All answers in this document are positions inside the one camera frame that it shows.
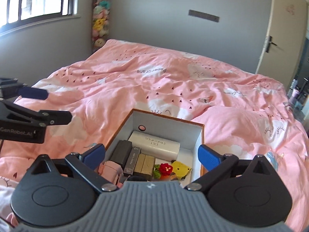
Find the black rectangular case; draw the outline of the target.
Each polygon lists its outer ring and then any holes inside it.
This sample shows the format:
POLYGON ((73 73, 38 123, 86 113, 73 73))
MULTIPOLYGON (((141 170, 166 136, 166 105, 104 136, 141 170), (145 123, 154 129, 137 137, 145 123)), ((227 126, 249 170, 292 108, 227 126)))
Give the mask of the black rectangular case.
POLYGON ((114 149, 110 161, 120 165, 124 169, 128 157, 132 150, 132 142, 128 140, 120 140, 114 149))

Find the yellow tape measure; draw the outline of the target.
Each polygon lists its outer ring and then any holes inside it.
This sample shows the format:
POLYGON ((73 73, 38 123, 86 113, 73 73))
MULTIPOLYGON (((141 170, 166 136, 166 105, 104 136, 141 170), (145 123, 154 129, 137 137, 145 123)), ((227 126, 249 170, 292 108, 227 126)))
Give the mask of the yellow tape measure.
POLYGON ((177 177, 178 180, 184 180, 192 170, 192 168, 180 161, 172 161, 171 166, 173 168, 172 173, 177 177))

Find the grey slim cosmetic box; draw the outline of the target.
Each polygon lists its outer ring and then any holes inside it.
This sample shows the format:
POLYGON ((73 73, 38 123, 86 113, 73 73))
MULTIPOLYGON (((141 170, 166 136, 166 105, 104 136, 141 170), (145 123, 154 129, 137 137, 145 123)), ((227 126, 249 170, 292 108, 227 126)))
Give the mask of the grey slim cosmetic box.
POLYGON ((133 175, 134 169, 138 160, 138 157, 141 153, 141 148, 132 147, 132 150, 129 154, 125 167, 123 169, 124 176, 129 177, 133 175))

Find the red flower toy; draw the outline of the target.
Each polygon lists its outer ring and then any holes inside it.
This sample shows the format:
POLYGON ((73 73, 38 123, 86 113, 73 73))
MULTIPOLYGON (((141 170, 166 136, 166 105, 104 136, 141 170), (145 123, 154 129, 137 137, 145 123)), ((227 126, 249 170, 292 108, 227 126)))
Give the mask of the red flower toy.
POLYGON ((154 165, 153 178, 155 180, 166 180, 172 174, 173 167, 168 163, 154 165))

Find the long white box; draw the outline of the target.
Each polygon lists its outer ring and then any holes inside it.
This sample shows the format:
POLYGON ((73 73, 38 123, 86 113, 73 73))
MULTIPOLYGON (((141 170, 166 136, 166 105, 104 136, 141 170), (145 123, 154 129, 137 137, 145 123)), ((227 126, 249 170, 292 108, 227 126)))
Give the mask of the long white box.
POLYGON ((179 142, 144 134, 138 131, 134 131, 128 140, 132 142, 133 147, 141 148, 142 154, 166 161, 176 160, 180 150, 179 142))

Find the brown square gift box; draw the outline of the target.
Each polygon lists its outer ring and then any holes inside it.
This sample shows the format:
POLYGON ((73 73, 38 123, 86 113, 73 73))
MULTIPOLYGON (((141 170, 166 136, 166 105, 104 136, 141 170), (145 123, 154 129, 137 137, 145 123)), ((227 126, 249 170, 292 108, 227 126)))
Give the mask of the brown square gift box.
POLYGON ((147 181, 151 181, 154 166, 155 157, 146 154, 140 154, 138 156, 133 175, 144 177, 147 181))

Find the orange storage box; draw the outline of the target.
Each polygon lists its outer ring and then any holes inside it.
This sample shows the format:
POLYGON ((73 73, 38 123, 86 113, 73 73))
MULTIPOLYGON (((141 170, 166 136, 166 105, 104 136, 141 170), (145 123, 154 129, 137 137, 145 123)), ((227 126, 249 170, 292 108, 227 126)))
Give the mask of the orange storage box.
POLYGON ((181 181, 182 185, 186 186, 203 174, 197 151, 204 143, 204 127, 205 125, 200 123, 132 109, 109 139, 105 160, 110 160, 117 143, 129 139, 134 131, 175 141, 180 144, 177 161, 191 167, 189 174, 181 181))

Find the cream bedroom door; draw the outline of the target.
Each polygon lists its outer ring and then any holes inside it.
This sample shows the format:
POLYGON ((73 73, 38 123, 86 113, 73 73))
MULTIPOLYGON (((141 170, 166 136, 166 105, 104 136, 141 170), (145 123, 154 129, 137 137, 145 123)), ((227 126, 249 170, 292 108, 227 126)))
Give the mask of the cream bedroom door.
POLYGON ((285 89, 290 87, 301 58, 307 19, 306 0, 272 0, 257 74, 281 82, 285 89))

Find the pink patterned duvet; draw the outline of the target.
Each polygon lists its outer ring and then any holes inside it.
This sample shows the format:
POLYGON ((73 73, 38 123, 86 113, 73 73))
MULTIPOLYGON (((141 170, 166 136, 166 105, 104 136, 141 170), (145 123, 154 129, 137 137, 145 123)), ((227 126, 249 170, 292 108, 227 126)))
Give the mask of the pink patterned duvet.
POLYGON ((269 77, 200 55, 109 40, 85 61, 38 81, 46 100, 18 98, 34 111, 70 111, 66 126, 47 129, 41 145, 5 141, 1 150, 1 218, 16 224, 9 201, 40 154, 62 158, 108 144, 132 109, 203 124, 207 146, 250 159, 263 154, 288 188, 286 224, 308 226, 308 137, 288 105, 284 86, 269 77))

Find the window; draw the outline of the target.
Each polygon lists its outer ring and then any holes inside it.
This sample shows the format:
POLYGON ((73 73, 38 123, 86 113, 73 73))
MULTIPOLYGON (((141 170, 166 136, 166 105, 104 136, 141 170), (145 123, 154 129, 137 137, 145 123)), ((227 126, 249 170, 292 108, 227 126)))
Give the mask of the window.
POLYGON ((77 0, 1 0, 1 36, 77 13, 77 0))

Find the stack of plush toys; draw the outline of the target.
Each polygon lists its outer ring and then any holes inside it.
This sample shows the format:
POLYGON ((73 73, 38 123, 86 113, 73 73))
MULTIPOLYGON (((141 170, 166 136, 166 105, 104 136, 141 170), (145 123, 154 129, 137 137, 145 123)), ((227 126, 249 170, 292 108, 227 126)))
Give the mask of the stack of plush toys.
POLYGON ((93 52, 102 48, 110 31, 110 0, 93 0, 92 45, 93 52))

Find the grey wall switch panel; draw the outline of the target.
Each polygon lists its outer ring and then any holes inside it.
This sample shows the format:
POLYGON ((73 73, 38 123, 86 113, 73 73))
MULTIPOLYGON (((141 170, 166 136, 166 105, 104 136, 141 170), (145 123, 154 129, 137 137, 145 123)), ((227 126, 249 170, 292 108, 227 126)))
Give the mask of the grey wall switch panel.
POLYGON ((204 12, 199 12, 199 11, 192 10, 192 9, 190 9, 188 11, 188 15, 192 16, 192 17, 206 19, 206 20, 213 21, 213 22, 216 22, 216 23, 219 22, 219 17, 218 16, 215 16, 215 15, 212 15, 212 14, 208 14, 208 13, 204 13, 204 12))

